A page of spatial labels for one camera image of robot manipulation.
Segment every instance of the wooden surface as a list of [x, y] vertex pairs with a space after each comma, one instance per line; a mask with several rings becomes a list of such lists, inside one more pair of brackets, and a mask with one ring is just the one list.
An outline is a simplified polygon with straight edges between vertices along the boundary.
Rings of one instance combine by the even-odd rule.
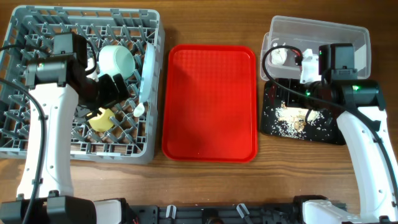
[[[232, 205], [291, 202], [294, 195], [321, 194], [359, 212], [356, 179], [345, 146], [259, 136], [259, 152], [248, 164], [175, 162], [161, 151], [167, 55], [177, 44], [233, 44], [259, 58], [262, 39], [275, 15], [363, 26], [372, 48], [371, 78], [380, 81], [387, 102], [392, 145], [398, 149], [398, 17], [396, 1], [54, 1], [31, 4], [126, 7], [158, 10], [166, 32], [159, 88], [156, 155], [147, 166], [72, 161], [75, 196], [91, 200], [125, 197], [133, 205]], [[0, 39], [12, 10], [23, 0], [0, 0]], [[257, 76], [258, 110], [264, 81]], [[23, 160], [0, 160], [0, 202], [14, 200]]]

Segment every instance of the dish rack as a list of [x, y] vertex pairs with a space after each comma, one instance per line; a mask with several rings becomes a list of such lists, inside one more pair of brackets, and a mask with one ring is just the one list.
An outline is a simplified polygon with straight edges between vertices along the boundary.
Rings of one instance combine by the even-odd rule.
[[[157, 125], [157, 90], [162, 69], [165, 32], [159, 13], [150, 9], [110, 9], [93, 7], [19, 6], [14, 9], [4, 46], [34, 45], [52, 53], [57, 33], [75, 32], [93, 44], [88, 57], [107, 45], [127, 47], [137, 61], [141, 75], [146, 43], [155, 47], [155, 69], [147, 113], [140, 118], [132, 115], [138, 105], [139, 85], [136, 78], [126, 80], [131, 97], [114, 106], [114, 127], [104, 133], [88, 123], [73, 120], [71, 159], [147, 164], [154, 158]], [[24, 70], [29, 60], [44, 57], [37, 50], [9, 49], [0, 52], [0, 76], [25, 86]], [[8, 86], [0, 91], [0, 157], [25, 159], [29, 136], [30, 110], [25, 95]]]

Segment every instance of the wooden table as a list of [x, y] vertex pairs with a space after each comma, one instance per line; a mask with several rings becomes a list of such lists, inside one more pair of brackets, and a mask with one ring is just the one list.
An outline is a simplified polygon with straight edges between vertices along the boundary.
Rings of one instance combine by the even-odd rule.
[[[398, 16], [396, 1], [115, 1], [33, 0], [31, 4], [156, 9], [166, 32], [165, 57], [177, 44], [233, 44], [250, 47], [259, 58], [262, 39], [275, 15], [363, 26], [372, 44], [371, 78], [387, 101], [392, 145], [398, 149]], [[0, 0], [0, 38], [12, 10], [23, 0]], [[175, 162], [161, 151], [165, 76], [159, 88], [156, 155], [147, 166], [72, 161], [75, 196], [90, 200], [125, 197], [133, 205], [232, 205], [291, 202], [295, 195], [320, 194], [359, 212], [359, 195], [345, 146], [259, 136], [259, 152], [248, 164]], [[257, 76], [258, 110], [264, 81]], [[0, 160], [0, 202], [14, 200], [23, 160]]]

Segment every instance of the yellow object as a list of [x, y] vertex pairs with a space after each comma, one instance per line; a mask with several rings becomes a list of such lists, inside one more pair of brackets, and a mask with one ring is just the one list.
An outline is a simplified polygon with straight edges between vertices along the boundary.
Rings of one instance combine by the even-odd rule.
[[114, 117], [114, 113], [110, 109], [99, 109], [102, 114], [88, 120], [90, 126], [99, 132], [105, 132], [113, 127], [110, 117]]

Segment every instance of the red tray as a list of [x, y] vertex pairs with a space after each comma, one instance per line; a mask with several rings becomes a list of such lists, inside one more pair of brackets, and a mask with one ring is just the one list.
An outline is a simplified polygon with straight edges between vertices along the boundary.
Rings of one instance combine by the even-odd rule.
[[178, 45], [169, 54], [162, 149], [178, 161], [257, 154], [256, 56], [242, 46]]

